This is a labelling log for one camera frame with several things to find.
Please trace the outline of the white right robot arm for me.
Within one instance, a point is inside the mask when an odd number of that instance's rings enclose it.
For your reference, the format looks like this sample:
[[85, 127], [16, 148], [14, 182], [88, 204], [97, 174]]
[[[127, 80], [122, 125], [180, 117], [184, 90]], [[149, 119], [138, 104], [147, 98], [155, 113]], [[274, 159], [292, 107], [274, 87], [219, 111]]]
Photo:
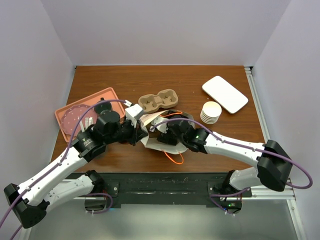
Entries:
[[155, 129], [164, 127], [165, 135], [195, 153], [222, 155], [246, 163], [244, 170], [231, 170], [221, 192], [233, 197], [245, 188], [263, 185], [270, 190], [282, 192], [289, 178], [292, 163], [290, 157], [274, 141], [255, 143], [223, 136], [186, 118], [171, 118], [154, 125]]

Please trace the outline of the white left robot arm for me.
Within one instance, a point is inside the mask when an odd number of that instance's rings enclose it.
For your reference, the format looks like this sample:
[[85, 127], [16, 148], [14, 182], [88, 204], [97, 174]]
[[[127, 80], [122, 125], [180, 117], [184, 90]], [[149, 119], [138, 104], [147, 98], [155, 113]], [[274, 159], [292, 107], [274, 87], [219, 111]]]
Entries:
[[83, 167], [106, 151], [107, 145], [127, 142], [135, 145], [147, 132], [141, 127], [144, 114], [136, 105], [125, 110], [124, 121], [112, 110], [100, 115], [96, 123], [80, 132], [67, 148], [38, 174], [19, 185], [4, 188], [5, 197], [23, 228], [37, 225], [55, 207], [80, 196], [99, 196], [105, 181], [89, 170], [72, 182], [62, 181], [76, 169]]

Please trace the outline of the brown paper takeout bag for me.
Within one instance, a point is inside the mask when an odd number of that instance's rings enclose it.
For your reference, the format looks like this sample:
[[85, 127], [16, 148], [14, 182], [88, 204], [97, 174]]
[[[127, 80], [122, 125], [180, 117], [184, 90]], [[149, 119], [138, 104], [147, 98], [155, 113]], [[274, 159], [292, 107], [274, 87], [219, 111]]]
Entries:
[[147, 131], [148, 136], [144, 137], [141, 142], [145, 148], [163, 152], [173, 163], [182, 165], [184, 163], [182, 153], [186, 152], [188, 148], [179, 142], [165, 123], [155, 129], [152, 128], [173, 117], [193, 119], [192, 115], [176, 109], [144, 114], [140, 120], [142, 129]]

